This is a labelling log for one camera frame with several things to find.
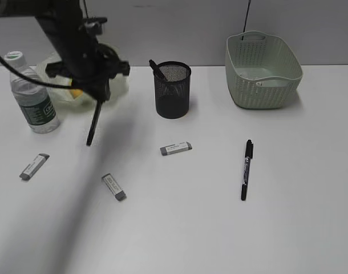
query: pen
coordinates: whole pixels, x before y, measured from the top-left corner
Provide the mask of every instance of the pen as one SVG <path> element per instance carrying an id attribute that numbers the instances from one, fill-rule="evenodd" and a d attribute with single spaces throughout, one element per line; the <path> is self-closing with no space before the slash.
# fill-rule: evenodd
<path id="1" fill-rule="evenodd" d="M 251 140 L 248 140 L 246 143 L 245 150 L 245 162 L 244 162 L 244 178 L 241 187 L 241 200 L 246 201 L 246 194 L 248 193 L 248 184 L 249 184 L 249 171 L 250 171 L 250 161 L 253 159 L 253 149 L 254 144 Z"/>

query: cable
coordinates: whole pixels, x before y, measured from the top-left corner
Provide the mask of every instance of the cable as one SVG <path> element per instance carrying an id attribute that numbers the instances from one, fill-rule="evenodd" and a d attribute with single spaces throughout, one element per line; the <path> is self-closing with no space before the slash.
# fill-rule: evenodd
<path id="1" fill-rule="evenodd" d="M 87 8 L 87 2 L 86 2 L 86 0 L 83 0 L 83 4 L 84 4 L 84 9 L 85 9 L 85 14 L 86 14 L 87 18 L 89 18 L 89 14 L 88 14 L 88 8 Z"/>
<path id="2" fill-rule="evenodd" d="M 2 64 L 3 66 L 5 66 L 11 73 L 15 74 L 16 76 L 31 82 L 33 84 L 37 84 L 39 86 L 44 86 L 44 87 L 51 87 L 51 88 L 61 88 L 64 90 L 75 90 L 75 89 L 83 89 L 82 87 L 77 87 L 77 86 L 62 86 L 60 84 L 50 84 L 50 83 L 46 83 L 46 82 L 41 82 L 32 78 L 29 78 L 27 76 L 24 76 L 22 73 L 20 73 L 18 70 L 14 69 L 13 67 L 11 67 L 1 56 L 0 56 L 0 64 Z"/>
<path id="3" fill-rule="evenodd" d="M 246 30 L 246 24 L 248 23 L 248 16 L 249 16 L 249 10 L 250 10 L 250 5 L 252 3 L 252 0 L 249 0 L 248 2 L 248 9 L 246 11 L 246 17 L 245 17 L 245 23 L 244 23 L 244 30 L 242 31 L 243 33 L 245 32 Z"/>

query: plastic bottle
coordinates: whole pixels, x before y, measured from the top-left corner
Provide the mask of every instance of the plastic bottle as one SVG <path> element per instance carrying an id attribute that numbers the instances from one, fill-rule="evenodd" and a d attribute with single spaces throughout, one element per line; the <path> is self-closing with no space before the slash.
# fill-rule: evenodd
<path id="1" fill-rule="evenodd" d="M 37 73 L 28 66 L 20 51 L 11 51 L 5 55 L 4 59 L 23 75 L 41 80 Z M 10 74 L 10 86 L 15 100 L 34 132 L 48 133 L 60 125 L 45 87 L 32 84 L 13 73 Z"/>

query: white wall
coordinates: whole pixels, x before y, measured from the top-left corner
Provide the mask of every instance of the white wall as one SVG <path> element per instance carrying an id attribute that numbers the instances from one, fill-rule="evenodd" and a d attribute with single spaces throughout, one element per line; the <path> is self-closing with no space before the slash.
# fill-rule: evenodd
<path id="1" fill-rule="evenodd" d="M 248 0 L 87 0 L 107 16 L 102 41 L 131 65 L 184 61 L 223 65 L 227 36 L 242 32 Z M 248 29 L 281 36 L 302 64 L 348 64 L 348 0 L 253 0 Z M 23 50 L 31 64 L 53 50 L 33 18 L 0 19 L 0 53 Z"/>

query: eraser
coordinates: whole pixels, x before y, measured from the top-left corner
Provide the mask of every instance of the eraser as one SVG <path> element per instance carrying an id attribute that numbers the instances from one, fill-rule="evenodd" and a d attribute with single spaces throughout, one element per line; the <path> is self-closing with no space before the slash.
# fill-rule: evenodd
<path id="1" fill-rule="evenodd" d="M 107 187 L 112 191 L 118 201 L 122 201 L 126 198 L 126 194 L 110 173 L 104 175 L 102 177 L 102 181 L 105 182 Z"/>
<path id="2" fill-rule="evenodd" d="M 48 160 L 50 156 L 47 154 L 39 154 L 37 157 L 22 171 L 20 178 L 24 181 L 28 181 L 33 175 L 42 167 L 42 165 Z"/>
<path id="3" fill-rule="evenodd" d="M 175 153 L 179 153 L 179 152 L 183 152 L 183 151 L 187 151 L 191 149 L 192 149 L 192 145 L 190 143 L 183 142 L 179 144 L 172 144 L 170 146 L 162 147 L 160 151 L 163 156 L 167 156 L 170 154 L 175 154 Z"/>

